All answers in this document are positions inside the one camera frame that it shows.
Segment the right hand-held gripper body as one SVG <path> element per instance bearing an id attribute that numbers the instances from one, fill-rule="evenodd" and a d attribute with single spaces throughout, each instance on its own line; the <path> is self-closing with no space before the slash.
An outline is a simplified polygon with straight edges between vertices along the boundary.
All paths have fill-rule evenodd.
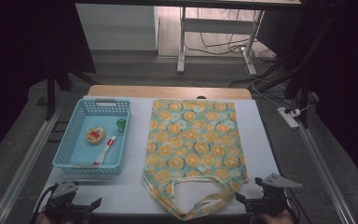
<path id="1" fill-rule="evenodd" d="M 287 206 L 284 189 L 301 188 L 302 185 L 277 174 L 271 174 L 264 179 L 255 178 L 255 183 L 262 188 L 263 197 L 255 205 L 257 214 L 268 214 L 276 217 Z"/>

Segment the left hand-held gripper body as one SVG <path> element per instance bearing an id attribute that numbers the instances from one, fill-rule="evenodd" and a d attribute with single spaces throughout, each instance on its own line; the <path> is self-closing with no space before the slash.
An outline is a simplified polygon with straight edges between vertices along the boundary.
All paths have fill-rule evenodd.
<path id="1" fill-rule="evenodd" d="M 72 200 L 76 196 L 78 185 L 72 181 L 63 180 L 54 185 L 53 192 L 48 198 L 45 212 L 53 218 L 88 218 L 72 211 L 76 206 Z"/>

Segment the blue plastic basket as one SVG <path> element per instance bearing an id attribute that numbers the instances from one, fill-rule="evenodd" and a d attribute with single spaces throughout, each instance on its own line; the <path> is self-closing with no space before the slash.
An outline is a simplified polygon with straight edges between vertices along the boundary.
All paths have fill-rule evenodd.
<path id="1" fill-rule="evenodd" d="M 117 130 L 118 119 L 127 121 L 124 133 Z M 119 175 L 122 171 L 130 121 L 130 100 L 79 100 L 53 159 L 53 166 L 71 175 Z M 104 128 L 105 138 L 100 144 L 91 144 L 86 139 L 86 133 L 97 126 Z M 116 142 L 103 164 L 94 165 L 93 162 L 112 136 L 116 137 Z"/>

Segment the red and white toothpaste tube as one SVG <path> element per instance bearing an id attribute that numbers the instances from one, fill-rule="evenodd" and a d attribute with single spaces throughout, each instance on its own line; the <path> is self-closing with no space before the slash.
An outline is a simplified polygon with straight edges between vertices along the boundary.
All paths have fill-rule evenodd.
<path id="1" fill-rule="evenodd" d="M 104 160 L 106 159 L 107 155 L 109 154 L 110 149 L 116 142 L 116 137 L 112 136 L 106 143 L 105 147 L 103 148 L 102 152 L 98 156 L 98 158 L 93 162 L 94 165 L 103 164 Z"/>

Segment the round orange tin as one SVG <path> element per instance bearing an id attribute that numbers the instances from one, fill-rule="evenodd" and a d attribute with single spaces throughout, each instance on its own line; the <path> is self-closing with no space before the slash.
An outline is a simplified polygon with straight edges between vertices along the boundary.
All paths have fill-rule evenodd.
<path id="1" fill-rule="evenodd" d="M 86 139 L 91 144 L 100 144 L 105 138 L 103 127 L 92 127 L 86 133 Z"/>

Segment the orange slice print tote bag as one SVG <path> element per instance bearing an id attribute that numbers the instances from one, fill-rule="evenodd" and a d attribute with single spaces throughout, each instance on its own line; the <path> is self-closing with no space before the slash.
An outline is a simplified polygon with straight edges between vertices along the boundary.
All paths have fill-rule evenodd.
<path id="1" fill-rule="evenodd" d="M 234 103 L 153 102 L 144 183 L 166 211 L 181 220 L 205 217 L 247 181 Z"/>

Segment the person's right hand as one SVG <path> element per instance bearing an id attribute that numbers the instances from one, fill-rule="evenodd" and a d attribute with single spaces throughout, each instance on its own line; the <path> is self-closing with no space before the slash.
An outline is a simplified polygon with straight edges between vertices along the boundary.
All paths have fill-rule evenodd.
<path id="1" fill-rule="evenodd" d="M 295 224 L 293 217 L 286 210 L 283 210 L 276 217 L 269 214 L 259 214 L 258 216 L 264 220 L 266 224 Z"/>

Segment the person's left hand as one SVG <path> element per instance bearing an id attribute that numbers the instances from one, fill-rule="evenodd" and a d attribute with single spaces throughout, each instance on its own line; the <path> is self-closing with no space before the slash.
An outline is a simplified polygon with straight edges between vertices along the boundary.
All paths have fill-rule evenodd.
<path id="1" fill-rule="evenodd" d="M 85 224 L 83 220 L 74 219 L 56 219 L 49 216 L 46 212 L 40 212 L 34 219 L 31 220 L 31 224 Z"/>

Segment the white table cover sheet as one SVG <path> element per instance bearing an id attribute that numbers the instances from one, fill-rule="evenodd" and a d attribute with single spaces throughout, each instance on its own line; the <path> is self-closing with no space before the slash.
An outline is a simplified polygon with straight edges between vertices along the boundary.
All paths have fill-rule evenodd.
<path id="1" fill-rule="evenodd" d="M 131 99 L 130 136 L 122 173 L 109 179 L 81 183 L 75 197 L 76 203 L 90 203 L 100 198 L 102 204 L 95 212 L 103 215 L 167 214 L 162 206 L 152 199 L 144 185 L 146 140 L 152 102 L 151 98 Z M 262 192 L 256 185 L 255 178 L 276 173 L 277 165 L 255 101 L 236 100 L 234 104 L 249 176 L 249 182 L 241 187 L 241 194 L 249 198 L 259 198 Z"/>

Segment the white power strip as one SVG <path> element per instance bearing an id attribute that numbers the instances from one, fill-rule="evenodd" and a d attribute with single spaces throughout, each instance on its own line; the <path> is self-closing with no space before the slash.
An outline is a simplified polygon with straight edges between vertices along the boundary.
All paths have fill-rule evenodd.
<path id="1" fill-rule="evenodd" d="M 279 107 L 277 109 L 281 117 L 284 119 L 286 124 L 290 129 L 295 129 L 298 127 L 298 123 L 296 121 L 296 117 L 298 117 L 301 112 L 299 109 L 287 109 L 285 107 Z"/>

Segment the black metal stand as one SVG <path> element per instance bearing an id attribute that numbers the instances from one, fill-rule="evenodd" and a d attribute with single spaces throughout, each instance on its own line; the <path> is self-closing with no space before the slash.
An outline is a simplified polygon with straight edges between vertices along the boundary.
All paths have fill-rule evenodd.
<path id="1" fill-rule="evenodd" d="M 62 91 L 70 91 L 73 87 L 69 75 L 73 74 L 90 85 L 98 85 L 98 82 L 88 77 L 84 72 L 69 63 L 54 63 L 48 70 L 48 114 L 46 120 L 50 120 L 56 110 L 55 86 L 58 85 Z"/>
<path id="2" fill-rule="evenodd" d="M 289 80 L 289 83 L 284 89 L 283 96 L 286 99 L 293 99 L 300 93 L 300 110 L 307 110 L 309 106 L 311 61 L 315 58 L 315 53 L 321 46 L 336 18 L 337 16 L 335 14 L 324 16 L 324 19 L 316 26 L 310 39 L 305 42 L 305 46 L 299 49 L 302 51 L 302 54 L 292 70 L 285 71 L 284 75 L 271 80 L 268 84 L 254 88 L 254 91 L 261 94 Z"/>

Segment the black curtain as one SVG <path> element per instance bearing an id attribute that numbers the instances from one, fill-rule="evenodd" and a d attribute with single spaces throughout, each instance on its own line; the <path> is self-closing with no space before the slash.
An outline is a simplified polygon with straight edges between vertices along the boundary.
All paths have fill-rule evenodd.
<path id="1" fill-rule="evenodd" d="M 316 111 L 358 168 L 358 0 L 327 0 L 336 18 L 311 63 Z"/>
<path id="2" fill-rule="evenodd" d="M 95 71 L 75 0 L 0 0 L 0 143 L 52 71 Z"/>

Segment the white cabinet panel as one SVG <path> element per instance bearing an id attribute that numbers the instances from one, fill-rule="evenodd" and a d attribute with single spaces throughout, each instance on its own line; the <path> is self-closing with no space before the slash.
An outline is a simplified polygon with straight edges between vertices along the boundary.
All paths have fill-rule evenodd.
<path id="1" fill-rule="evenodd" d="M 76 4 L 91 49 L 157 50 L 154 7 Z"/>

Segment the aluminium floor rail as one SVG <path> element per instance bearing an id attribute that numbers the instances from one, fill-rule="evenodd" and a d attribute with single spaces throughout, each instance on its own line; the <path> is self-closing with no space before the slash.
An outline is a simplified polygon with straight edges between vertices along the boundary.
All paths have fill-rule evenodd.
<path id="1" fill-rule="evenodd" d="M 34 168 L 43 146 L 47 142 L 48 135 L 51 133 L 51 130 L 53 129 L 53 126 L 55 125 L 61 112 L 62 108 L 58 106 L 51 117 L 42 123 L 39 131 L 37 132 L 37 135 L 34 138 L 34 141 L 25 154 L 20 167 L 17 169 L 16 173 L 11 179 L 5 193 L 0 200 L 0 224 L 5 224 L 7 221 L 7 218 L 26 183 L 26 180 Z"/>
<path id="2" fill-rule="evenodd" d="M 356 224 L 355 218 L 348 203 L 346 202 L 340 188 L 335 182 L 332 173 L 330 172 L 323 155 L 321 154 L 310 130 L 302 123 L 298 126 L 298 131 L 303 139 L 303 142 L 310 154 L 310 157 L 315 165 L 315 168 L 322 179 L 324 187 L 329 194 L 332 204 L 334 205 L 337 215 L 342 224 Z"/>

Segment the white metal desk frame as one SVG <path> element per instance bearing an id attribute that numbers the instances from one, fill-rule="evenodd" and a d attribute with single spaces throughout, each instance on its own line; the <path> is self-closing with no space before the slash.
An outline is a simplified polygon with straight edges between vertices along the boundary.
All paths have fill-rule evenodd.
<path id="1" fill-rule="evenodd" d="M 255 75 L 256 70 L 251 58 L 251 51 L 255 37 L 264 12 L 257 10 L 252 21 L 223 21 L 213 19 L 188 19 L 186 7 L 181 8 L 180 17 L 180 44 L 178 51 L 177 73 L 185 72 L 185 37 L 186 33 L 211 33 L 211 34 L 234 34 L 248 35 L 249 42 L 241 48 L 242 56 L 246 62 L 246 68 L 250 75 Z"/>

